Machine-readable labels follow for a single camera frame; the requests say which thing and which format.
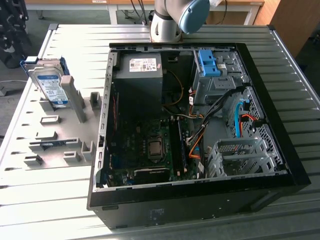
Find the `metal sheet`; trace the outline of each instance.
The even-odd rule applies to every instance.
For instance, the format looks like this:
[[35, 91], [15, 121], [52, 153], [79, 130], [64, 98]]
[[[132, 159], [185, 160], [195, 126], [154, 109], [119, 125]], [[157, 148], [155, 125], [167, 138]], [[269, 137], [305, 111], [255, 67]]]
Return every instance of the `metal sheet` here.
[[[139, 25], [60, 25], [44, 54], [63, 54], [82, 96], [103, 92], [109, 43], [148, 42]], [[254, 214], [111, 232], [86, 210], [89, 165], [26, 170], [21, 157], [38, 95], [28, 82], [0, 149], [0, 235], [3, 239], [318, 239], [320, 237], [320, 111], [310, 84], [274, 32], [264, 26], [204, 26], [185, 42], [242, 42], [258, 66], [312, 184]], [[66, 116], [66, 122], [74, 116]], [[94, 124], [82, 128], [95, 135]], [[71, 134], [72, 128], [66, 131]]]

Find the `motherboard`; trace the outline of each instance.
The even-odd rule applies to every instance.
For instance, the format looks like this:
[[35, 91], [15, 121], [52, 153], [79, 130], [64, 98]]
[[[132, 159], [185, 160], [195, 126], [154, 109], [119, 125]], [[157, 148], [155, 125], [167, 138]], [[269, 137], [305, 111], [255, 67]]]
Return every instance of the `motherboard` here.
[[113, 187], [196, 178], [196, 163], [186, 153], [187, 118], [122, 120], [118, 129], [117, 141], [111, 143]]

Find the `yellow wire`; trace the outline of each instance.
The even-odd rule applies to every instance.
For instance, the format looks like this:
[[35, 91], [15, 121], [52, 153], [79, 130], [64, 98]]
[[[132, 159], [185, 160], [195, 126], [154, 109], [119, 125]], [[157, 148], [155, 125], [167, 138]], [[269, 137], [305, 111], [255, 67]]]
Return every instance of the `yellow wire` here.
[[[196, 114], [195, 115], [191, 114], [191, 111], [192, 111], [192, 105], [190, 105], [190, 108], [189, 108], [189, 116], [190, 117], [196, 117], [197, 115]], [[199, 114], [199, 118], [203, 119], [204, 116], [202, 114]]]
[[167, 70], [167, 72], [172, 73], [172, 75], [175, 77], [175, 79], [179, 82], [180, 87], [181, 87], [181, 95], [180, 95], [180, 98], [177, 101], [163, 104], [163, 106], [165, 106], [165, 107], [176, 105], [178, 102], [181, 101], [182, 97], [184, 96], [184, 87], [182, 86], [182, 83], [181, 83], [180, 79], [177, 77], [177, 75], [175, 75], [175, 73], [173, 71]]

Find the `blue drive bay latch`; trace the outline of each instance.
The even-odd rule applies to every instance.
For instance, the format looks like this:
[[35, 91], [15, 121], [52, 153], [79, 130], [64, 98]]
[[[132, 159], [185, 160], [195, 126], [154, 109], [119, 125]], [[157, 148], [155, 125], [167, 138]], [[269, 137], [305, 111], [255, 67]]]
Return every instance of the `blue drive bay latch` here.
[[203, 76], [205, 77], [219, 77], [221, 72], [216, 66], [216, 58], [212, 54], [211, 50], [201, 49], [199, 50], [199, 61], [203, 68]]

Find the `expansion slot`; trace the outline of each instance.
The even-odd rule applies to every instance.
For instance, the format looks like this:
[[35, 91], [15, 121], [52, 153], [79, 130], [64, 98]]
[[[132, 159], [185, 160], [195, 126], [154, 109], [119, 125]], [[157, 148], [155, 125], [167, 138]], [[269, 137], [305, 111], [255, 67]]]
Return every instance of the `expansion slot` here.
[[187, 159], [179, 119], [169, 119], [169, 133], [173, 172], [181, 176], [187, 172]]

